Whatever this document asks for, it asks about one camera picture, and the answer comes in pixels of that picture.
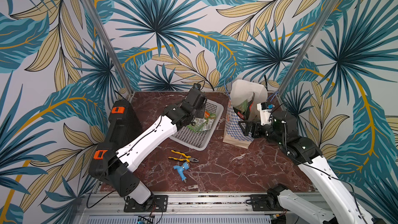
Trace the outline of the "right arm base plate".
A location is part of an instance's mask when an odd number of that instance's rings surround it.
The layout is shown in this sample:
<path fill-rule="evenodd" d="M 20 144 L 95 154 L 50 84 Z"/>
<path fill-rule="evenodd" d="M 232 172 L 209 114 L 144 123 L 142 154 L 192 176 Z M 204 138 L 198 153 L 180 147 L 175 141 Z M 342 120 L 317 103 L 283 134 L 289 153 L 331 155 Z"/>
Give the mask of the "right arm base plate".
<path fill-rule="evenodd" d="M 247 201 L 254 212 L 275 211 L 277 210 L 277 201 L 272 195 L 250 195 Z"/>

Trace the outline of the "aluminium frame post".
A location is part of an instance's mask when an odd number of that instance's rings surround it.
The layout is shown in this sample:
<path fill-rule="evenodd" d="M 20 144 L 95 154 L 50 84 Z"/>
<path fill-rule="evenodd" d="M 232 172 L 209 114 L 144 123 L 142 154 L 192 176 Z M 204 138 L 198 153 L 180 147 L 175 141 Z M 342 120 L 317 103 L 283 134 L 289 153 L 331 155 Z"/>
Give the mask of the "aluminium frame post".
<path fill-rule="evenodd" d="M 314 8 L 310 13 L 297 21 L 294 25 L 293 34 L 297 34 L 305 39 L 303 45 L 298 51 L 297 56 L 294 58 L 288 71 L 283 77 L 282 82 L 279 85 L 279 96 L 287 91 L 290 80 L 293 78 L 294 73 L 304 59 L 304 56 L 307 54 L 307 50 L 311 46 L 313 40 L 315 39 L 321 28 L 325 25 L 328 17 L 332 13 L 339 11 L 338 7 L 340 5 L 340 1 L 343 0 L 321 0 L 320 4 L 316 8 Z"/>
<path fill-rule="evenodd" d="M 88 16 L 92 20 L 94 28 L 97 30 L 98 36 L 101 39 L 103 45 L 105 46 L 105 49 L 107 53 L 109 54 L 109 57 L 114 64 L 116 72 L 119 74 L 122 84 L 127 90 L 127 96 L 128 97 L 133 97 L 134 96 L 134 90 L 130 85 L 130 81 L 128 80 L 122 65 L 118 59 L 118 56 L 114 50 L 114 47 L 106 33 L 106 30 L 104 28 L 104 25 L 102 24 L 101 18 L 95 9 L 94 6 L 94 1 L 92 0 L 81 0 L 84 7 L 86 8 L 86 11 L 88 13 Z"/>

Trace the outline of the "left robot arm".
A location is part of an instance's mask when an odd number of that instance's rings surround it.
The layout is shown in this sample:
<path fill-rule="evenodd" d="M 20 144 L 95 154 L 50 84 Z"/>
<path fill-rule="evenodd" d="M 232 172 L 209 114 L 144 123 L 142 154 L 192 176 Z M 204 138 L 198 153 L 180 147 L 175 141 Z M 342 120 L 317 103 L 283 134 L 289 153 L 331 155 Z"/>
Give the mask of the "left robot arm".
<path fill-rule="evenodd" d="M 121 197 L 140 205 L 150 205 L 152 192 L 135 175 L 142 161 L 163 141 L 180 129 L 203 118 L 207 97 L 199 83 L 194 84 L 183 100 L 167 106 L 146 131 L 118 150 L 103 152 L 104 171 L 99 179 L 111 185 Z"/>

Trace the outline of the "checkered paper bag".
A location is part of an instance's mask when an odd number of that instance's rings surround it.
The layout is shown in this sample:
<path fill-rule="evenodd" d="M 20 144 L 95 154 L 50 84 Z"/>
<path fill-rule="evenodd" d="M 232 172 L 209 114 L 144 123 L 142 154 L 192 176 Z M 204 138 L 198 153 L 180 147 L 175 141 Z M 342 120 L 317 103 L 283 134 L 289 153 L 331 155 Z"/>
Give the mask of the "checkered paper bag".
<path fill-rule="evenodd" d="M 269 99 L 268 81 L 238 79 L 231 84 L 223 142 L 247 149 L 272 129 L 275 105 Z"/>

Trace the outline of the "left aluminium frame post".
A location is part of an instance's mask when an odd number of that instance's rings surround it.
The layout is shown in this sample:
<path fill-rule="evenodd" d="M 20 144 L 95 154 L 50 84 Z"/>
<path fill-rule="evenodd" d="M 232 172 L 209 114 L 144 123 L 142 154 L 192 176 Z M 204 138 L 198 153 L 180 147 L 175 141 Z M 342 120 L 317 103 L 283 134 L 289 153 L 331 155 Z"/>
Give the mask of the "left aluminium frame post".
<path fill-rule="evenodd" d="M 81 0 L 84 7 L 86 8 L 86 11 L 88 13 L 88 16 L 92 20 L 94 28 L 97 30 L 98 36 L 101 39 L 103 45 L 105 46 L 105 49 L 107 53 L 109 54 L 109 57 L 114 64 L 116 72 L 119 74 L 122 84 L 127 90 L 127 96 L 128 97 L 133 97 L 134 96 L 134 90 L 130 85 L 130 81 L 128 80 L 122 65 L 118 59 L 118 56 L 114 50 L 114 47 L 106 33 L 106 30 L 104 28 L 104 25 L 102 24 L 101 18 L 95 9 L 94 6 L 94 1 L 92 0 Z"/>

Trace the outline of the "right aluminium frame post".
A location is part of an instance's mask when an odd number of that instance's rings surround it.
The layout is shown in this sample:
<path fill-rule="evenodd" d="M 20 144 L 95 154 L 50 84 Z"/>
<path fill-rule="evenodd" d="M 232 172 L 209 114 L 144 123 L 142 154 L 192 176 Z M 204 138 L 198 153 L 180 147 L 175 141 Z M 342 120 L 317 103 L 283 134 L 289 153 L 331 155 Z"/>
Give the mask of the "right aluminium frame post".
<path fill-rule="evenodd" d="M 294 25 L 293 34 L 297 34 L 305 39 L 303 45 L 298 51 L 297 56 L 294 58 L 288 71 L 283 77 L 282 82 L 279 85 L 279 96 L 287 91 L 290 80 L 293 78 L 294 73 L 304 59 L 304 56 L 307 54 L 307 50 L 311 46 L 313 40 L 315 39 L 321 28 L 325 25 L 328 17 L 332 13 L 339 11 L 338 7 L 340 5 L 340 1 L 343 0 L 321 0 L 320 4 L 316 8 L 314 8 L 310 13 L 297 21 Z"/>

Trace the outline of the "black orange tool case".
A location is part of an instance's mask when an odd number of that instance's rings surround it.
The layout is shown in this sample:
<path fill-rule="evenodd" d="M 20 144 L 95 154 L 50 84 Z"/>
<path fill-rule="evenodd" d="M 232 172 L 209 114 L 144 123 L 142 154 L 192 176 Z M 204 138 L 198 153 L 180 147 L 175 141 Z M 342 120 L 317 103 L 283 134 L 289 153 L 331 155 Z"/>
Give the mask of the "black orange tool case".
<path fill-rule="evenodd" d="M 91 158 L 89 175 L 112 186 L 121 197 L 132 193 L 140 180 L 117 158 L 116 151 L 134 141 L 143 133 L 142 125 L 127 100 L 114 103 L 108 120 L 105 141 L 99 143 Z"/>

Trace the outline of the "white plastic basket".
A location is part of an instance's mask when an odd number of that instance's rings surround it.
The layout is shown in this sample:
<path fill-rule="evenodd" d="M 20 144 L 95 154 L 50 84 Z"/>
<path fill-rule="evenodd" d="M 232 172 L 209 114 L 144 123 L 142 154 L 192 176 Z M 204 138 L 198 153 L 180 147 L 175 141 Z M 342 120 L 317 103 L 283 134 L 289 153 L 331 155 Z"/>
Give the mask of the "white plastic basket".
<path fill-rule="evenodd" d="M 172 135 L 170 139 L 188 148 L 203 151 L 207 147 L 219 123 L 224 107 L 215 101 L 208 100 L 205 110 L 216 115 L 210 130 L 194 133 L 188 127 L 184 127 L 176 134 Z"/>

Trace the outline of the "aluminium front rail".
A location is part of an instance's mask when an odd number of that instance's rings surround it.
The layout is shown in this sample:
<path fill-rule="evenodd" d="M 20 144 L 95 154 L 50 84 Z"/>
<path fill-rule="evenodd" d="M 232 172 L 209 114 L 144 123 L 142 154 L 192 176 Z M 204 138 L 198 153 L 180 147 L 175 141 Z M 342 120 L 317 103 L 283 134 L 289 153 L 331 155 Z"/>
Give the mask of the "aluminium front rail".
<path fill-rule="evenodd" d="M 139 212 L 139 206 L 126 203 L 117 194 L 95 194 L 91 208 L 82 202 L 73 211 L 74 224 L 305 224 L 290 210 L 253 206 L 252 198 L 265 198 L 263 192 L 156 192 L 156 207 Z"/>

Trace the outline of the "yellow black pliers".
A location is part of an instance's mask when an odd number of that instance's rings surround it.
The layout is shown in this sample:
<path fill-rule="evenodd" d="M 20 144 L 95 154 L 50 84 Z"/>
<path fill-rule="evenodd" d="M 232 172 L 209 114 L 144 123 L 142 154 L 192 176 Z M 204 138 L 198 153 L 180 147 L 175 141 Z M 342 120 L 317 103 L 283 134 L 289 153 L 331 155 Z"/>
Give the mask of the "yellow black pliers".
<path fill-rule="evenodd" d="M 192 156 L 186 155 L 183 152 L 171 150 L 172 153 L 179 155 L 178 158 L 176 157 L 168 157 L 170 160 L 180 161 L 180 162 L 187 162 L 187 163 L 199 163 L 199 159 L 196 159 Z"/>

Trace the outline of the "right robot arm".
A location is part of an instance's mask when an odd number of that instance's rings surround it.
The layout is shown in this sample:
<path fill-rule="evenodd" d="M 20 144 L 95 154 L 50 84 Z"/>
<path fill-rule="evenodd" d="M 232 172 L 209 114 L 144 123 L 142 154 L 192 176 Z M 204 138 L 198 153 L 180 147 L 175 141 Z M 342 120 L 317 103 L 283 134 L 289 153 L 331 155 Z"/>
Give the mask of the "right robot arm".
<path fill-rule="evenodd" d="M 296 118 L 288 112 L 260 111 L 260 120 L 239 121 L 245 136 L 265 138 L 280 150 L 312 181 L 329 206 L 325 210 L 297 196 L 283 185 L 270 189 L 274 205 L 293 212 L 309 224 L 383 224 L 358 203 L 354 189 L 337 178 L 314 141 L 299 135 Z"/>

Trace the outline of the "orange green soup packet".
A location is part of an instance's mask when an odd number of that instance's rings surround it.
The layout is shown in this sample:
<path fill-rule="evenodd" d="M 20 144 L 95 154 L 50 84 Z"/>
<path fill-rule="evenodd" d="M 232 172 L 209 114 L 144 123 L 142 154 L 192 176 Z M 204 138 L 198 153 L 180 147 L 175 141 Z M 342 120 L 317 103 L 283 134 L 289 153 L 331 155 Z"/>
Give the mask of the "orange green soup packet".
<path fill-rule="evenodd" d="M 216 117 L 216 114 L 205 111 L 204 117 L 195 118 L 193 122 L 188 125 L 188 128 L 194 133 L 208 131 L 212 128 Z"/>

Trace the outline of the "blue plastic fitting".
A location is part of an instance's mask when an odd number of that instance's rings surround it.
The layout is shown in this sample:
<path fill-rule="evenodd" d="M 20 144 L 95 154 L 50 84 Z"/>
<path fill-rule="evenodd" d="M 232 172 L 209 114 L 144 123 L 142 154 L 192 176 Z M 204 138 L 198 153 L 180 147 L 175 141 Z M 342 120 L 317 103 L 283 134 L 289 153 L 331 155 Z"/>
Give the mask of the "blue plastic fitting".
<path fill-rule="evenodd" d="M 189 170 L 190 166 L 188 162 L 184 162 L 182 166 L 173 166 L 173 169 L 177 171 L 177 173 L 181 177 L 181 181 L 187 182 L 187 177 L 184 175 L 184 171 Z"/>

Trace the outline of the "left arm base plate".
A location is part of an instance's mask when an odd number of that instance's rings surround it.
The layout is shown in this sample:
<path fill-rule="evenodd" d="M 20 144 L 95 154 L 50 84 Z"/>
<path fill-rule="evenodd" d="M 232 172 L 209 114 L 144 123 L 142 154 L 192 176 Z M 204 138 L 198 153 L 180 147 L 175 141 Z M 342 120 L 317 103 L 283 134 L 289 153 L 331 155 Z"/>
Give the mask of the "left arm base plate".
<path fill-rule="evenodd" d="M 125 197 L 125 213 L 163 213 L 167 211 L 168 195 L 151 195 L 144 203 L 139 204 L 131 197 Z"/>

